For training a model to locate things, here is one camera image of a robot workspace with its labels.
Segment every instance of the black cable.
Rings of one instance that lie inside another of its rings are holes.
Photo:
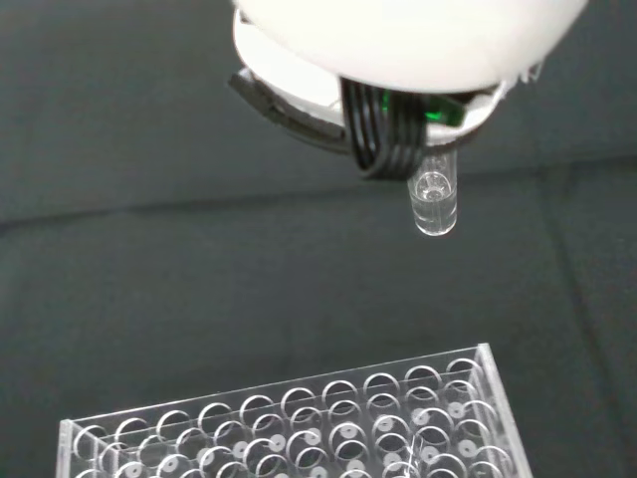
[[[427,148],[427,97],[341,79],[345,133],[362,176],[406,180]]]

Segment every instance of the white plastic housing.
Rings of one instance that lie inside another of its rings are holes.
[[[243,23],[238,11],[234,20],[234,40],[244,65],[277,95],[315,118],[344,126],[337,75],[286,50],[256,25]],[[477,95],[468,105],[460,127],[430,123],[428,142],[449,143],[479,127],[516,83],[517,76],[501,81],[490,95]]]
[[[235,0],[270,39],[336,76],[458,93],[543,60],[586,0]]]

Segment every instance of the clear plastic tube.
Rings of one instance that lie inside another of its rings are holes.
[[[416,226],[428,236],[442,236],[456,225],[457,162],[456,148],[428,155],[408,181]]]

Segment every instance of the dark gray fabric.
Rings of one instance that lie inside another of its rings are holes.
[[[551,163],[634,156],[635,18],[635,2],[590,1],[529,90],[540,150]]]
[[[67,416],[481,341],[537,476],[625,476],[535,180],[462,186],[440,240],[414,231],[404,186],[6,231],[8,476],[52,472]]]
[[[552,193],[556,232],[585,306],[580,320],[602,363],[619,436],[637,470],[637,162],[570,168]]]

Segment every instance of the circular hole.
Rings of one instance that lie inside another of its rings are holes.
[[[444,388],[447,401],[464,401],[469,392],[475,393],[476,388],[466,380],[451,380]]]
[[[447,373],[463,375],[465,377],[464,380],[469,379],[469,375],[473,370],[482,373],[482,368],[468,358],[458,358],[447,365]]]
[[[299,408],[292,414],[290,425],[293,431],[307,428],[321,428],[322,416],[316,408],[310,406]]]
[[[255,435],[261,435],[267,430],[268,434],[284,431],[283,418],[274,413],[266,413],[259,416],[252,424]]]
[[[148,468],[154,468],[161,463],[168,447],[158,435],[150,435],[143,440],[137,449],[137,459]]]
[[[297,468],[301,470],[307,470],[308,468],[313,468],[319,465],[325,459],[325,452],[320,448],[306,448],[295,460],[295,464]]]
[[[357,408],[353,401],[341,400],[336,402],[329,411],[334,415],[349,415],[357,411]]]
[[[440,387],[442,379],[435,368],[431,366],[418,365],[405,373],[405,381],[409,387],[426,386],[434,390]]]
[[[213,440],[215,445],[231,447],[238,441],[246,439],[246,430],[238,421],[226,421],[219,425],[215,431]]]
[[[360,407],[351,400],[335,402],[327,412],[327,418],[332,425],[345,421],[359,421],[361,417]]]
[[[274,413],[272,412],[274,410],[272,408],[273,402],[271,399],[264,395],[253,395],[241,405],[239,417],[246,426],[263,430],[273,423],[274,418],[271,417],[268,420],[262,420],[261,423],[259,423],[259,428],[254,426],[255,421],[262,415],[273,415]]]
[[[414,386],[407,393],[405,397],[415,401],[438,401],[438,395],[434,390],[426,386]]]
[[[368,404],[375,408],[388,408],[392,405],[398,406],[396,398],[388,393],[378,393],[369,399]]]
[[[492,456],[497,457],[497,463],[500,468],[507,469],[510,473],[514,472],[514,462],[505,450],[498,446],[483,446],[476,454],[476,461],[492,461]]]
[[[326,408],[341,400],[349,400],[356,402],[358,393],[356,388],[350,382],[345,380],[336,380],[329,383],[322,391],[322,402]]]
[[[315,395],[307,388],[293,388],[281,400],[281,412],[286,418],[299,408],[314,406]]]
[[[295,422],[303,423],[304,421],[310,420],[312,416],[315,414],[315,410],[313,408],[300,408],[297,410],[299,413],[294,415]]]
[[[181,410],[172,410],[164,414],[157,422],[157,435],[165,440],[176,440],[184,430],[190,427],[190,416]]]
[[[93,425],[84,428],[75,440],[73,440],[73,453],[82,460],[92,460],[96,449],[96,438],[102,439],[106,437],[106,430],[102,427]]]
[[[400,455],[398,453],[405,450],[409,446],[407,440],[396,433],[387,433],[386,435],[382,435],[376,441],[376,445],[382,451],[386,453],[394,453],[396,456],[398,456],[398,460],[396,461],[400,460]]]
[[[210,403],[199,413],[197,426],[204,433],[214,433],[221,423],[228,421],[231,412],[225,403]]]
[[[359,441],[347,440],[338,445],[334,454],[342,461],[351,461],[360,458],[365,451],[365,445]]]
[[[208,436],[199,428],[185,430],[177,438],[175,445],[177,452],[186,456],[189,460],[194,460],[199,452],[210,444]]]
[[[377,393],[395,395],[400,391],[400,387],[398,380],[389,373],[375,373],[367,378],[363,390],[367,396],[372,396]]]
[[[282,460],[283,458],[279,455],[268,455],[263,457],[257,464],[255,474],[262,477],[276,473],[282,467]]]
[[[135,448],[148,437],[149,430],[148,424],[141,418],[129,418],[115,431],[114,441],[120,441]]]
[[[468,435],[474,438],[482,438],[489,435],[489,428],[478,420],[469,419],[458,423],[456,430],[461,435]]]
[[[362,431],[362,428],[355,423],[349,421],[342,423],[333,428],[329,434],[329,449],[334,453],[334,455],[337,455],[337,450],[340,446],[342,446],[343,442],[353,440],[354,438],[356,440],[366,441],[365,432]]]
[[[120,452],[126,450],[126,448],[125,443],[118,441],[107,446],[100,454],[100,458],[98,458],[100,468],[109,475],[114,475],[122,459]]]
[[[437,448],[441,445],[449,443],[449,436],[435,426],[425,426],[417,432],[418,436],[428,445],[434,445]]]

